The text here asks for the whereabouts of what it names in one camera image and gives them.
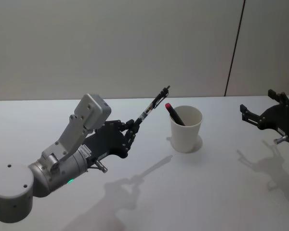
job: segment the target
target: black pen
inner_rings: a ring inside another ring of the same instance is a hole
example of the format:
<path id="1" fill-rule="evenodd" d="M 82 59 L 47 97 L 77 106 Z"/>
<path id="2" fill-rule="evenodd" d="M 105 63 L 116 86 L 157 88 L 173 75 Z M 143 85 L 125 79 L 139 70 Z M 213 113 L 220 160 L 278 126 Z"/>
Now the black pen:
<path id="1" fill-rule="evenodd" d="M 181 126 L 185 126 L 185 124 L 183 123 L 183 121 L 179 117 L 178 113 L 174 110 L 174 108 L 171 106 L 170 103 L 165 104 L 165 107 L 166 107 L 167 111 L 169 112 L 171 118 L 173 119 L 173 121 L 176 124 L 181 125 Z"/>
<path id="2" fill-rule="evenodd" d="M 168 89 L 169 88 L 170 88 L 170 86 L 163 88 L 163 90 L 158 94 L 158 96 L 155 97 L 155 99 L 145 109 L 145 111 L 141 113 L 141 115 L 138 117 L 138 119 L 136 119 L 135 124 L 140 125 L 143 122 L 143 120 L 148 116 L 148 114 L 153 109 L 157 108 L 157 106 L 168 96 L 168 94 L 169 94 Z"/>

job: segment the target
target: paper cup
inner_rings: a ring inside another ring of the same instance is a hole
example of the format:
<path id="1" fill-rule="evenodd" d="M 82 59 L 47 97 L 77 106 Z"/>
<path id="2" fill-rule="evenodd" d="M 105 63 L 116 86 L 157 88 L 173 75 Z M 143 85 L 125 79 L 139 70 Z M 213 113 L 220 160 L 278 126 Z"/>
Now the paper cup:
<path id="1" fill-rule="evenodd" d="M 197 142 L 202 113 L 192 106 L 178 106 L 174 109 L 185 126 L 178 125 L 170 117 L 171 145 L 180 153 L 188 153 L 193 150 Z"/>

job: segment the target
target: gray wall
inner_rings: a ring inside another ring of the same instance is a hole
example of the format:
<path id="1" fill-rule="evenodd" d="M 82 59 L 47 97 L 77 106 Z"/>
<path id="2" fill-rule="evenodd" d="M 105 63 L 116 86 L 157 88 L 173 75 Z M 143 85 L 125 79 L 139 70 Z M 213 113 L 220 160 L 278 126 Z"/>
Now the gray wall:
<path id="1" fill-rule="evenodd" d="M 222 96 L 242 4 L 0 0 L 0 100 Z M 289 89 L 289 0 L 249 0 L 228 95 L 270 87 Z"/>
<path id="2" fill-rule="evenodd" d="M 289 0 L 247 0 L 227 95 L 289 94 Z"/>

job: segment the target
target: table surface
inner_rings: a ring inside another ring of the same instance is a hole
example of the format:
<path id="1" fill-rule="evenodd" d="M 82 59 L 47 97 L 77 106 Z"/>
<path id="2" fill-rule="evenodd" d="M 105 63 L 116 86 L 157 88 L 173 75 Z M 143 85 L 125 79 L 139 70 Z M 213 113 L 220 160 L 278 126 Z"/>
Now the table surface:
<path id="1" fill-rule="evenodd" d="M 137 118 L 151 99 L 106 100 L 109 119 Z M 289 144 L 243 122 L 239 105 L 261 114 L 268 97 L 168 98 L 204 116 L 201 148 L 174 151 L 163 105 L 141 125 L 129 156 L 103 160 L 0 231 L 289 231 Z M 30 164 L 53 143 L 78 101 L 0 102 L 0 165 Z M 249 164 L 239 159 L 244 156 Z"/>

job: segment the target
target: silver metal cylinder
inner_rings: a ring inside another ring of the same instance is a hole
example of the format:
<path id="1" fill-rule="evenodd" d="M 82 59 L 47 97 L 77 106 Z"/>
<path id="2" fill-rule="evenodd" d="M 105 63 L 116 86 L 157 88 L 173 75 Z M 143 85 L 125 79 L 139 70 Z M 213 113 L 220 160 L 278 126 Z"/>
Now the silver metal cylinder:
<path id="1" fill-rule="evenodd" d="M 27 166 L 0 166 L 0 221 L 14 223 L 32 209 L 33 174 Z"/>
<path id="2" fill-rule="evenodd" d="M 29 165 L 34 175 L 33 195 L 45 197 L 88 169 L 87 160 L 79 151 L 60 163 L 59 169 L 51 173 L 39 161 Z"/>

